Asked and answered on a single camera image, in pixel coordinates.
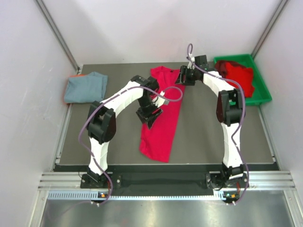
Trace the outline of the crimson red t-shirt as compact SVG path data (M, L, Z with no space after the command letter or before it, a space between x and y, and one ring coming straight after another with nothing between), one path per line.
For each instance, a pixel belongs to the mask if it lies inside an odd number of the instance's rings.
M167 87L178 87L183 93L184 85L176 85L179 70L159 66L150 70L151 76L159 83L159 91ZM156 119L151 129L144 124L141 129L139 150L146 157L167 163L169 162L172 143L177 129L178 117L182 101L170 102L161 106L163 113Z

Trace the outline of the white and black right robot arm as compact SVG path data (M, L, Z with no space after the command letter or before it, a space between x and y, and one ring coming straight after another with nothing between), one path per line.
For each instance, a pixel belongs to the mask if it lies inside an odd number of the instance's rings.
M216 117L223 129L224 156L222 170L208 180L211 187L220 190L234 186L244 176L240 151L241 124L245 116L244 94L230 84L217 71L209 68L206 55L194 57L188 54L189 63L180 68L176 84L193 86L201 81L217 97Z

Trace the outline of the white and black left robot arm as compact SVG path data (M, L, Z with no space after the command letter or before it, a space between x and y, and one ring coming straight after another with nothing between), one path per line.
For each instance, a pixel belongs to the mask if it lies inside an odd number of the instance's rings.
M137 116L150 129L161 115L161 105L165 100L152 97L152 93L160 88L153 77L147 79L137 75L125 87L111 98L103 102L95 101L91 104L88 115L88 137L91 147L91 159L87 171L87 180L96 187L103 187L107 183L107 175L102 173L108 167L107 152L109 142L116 133L116 118L132 102L139 102Z

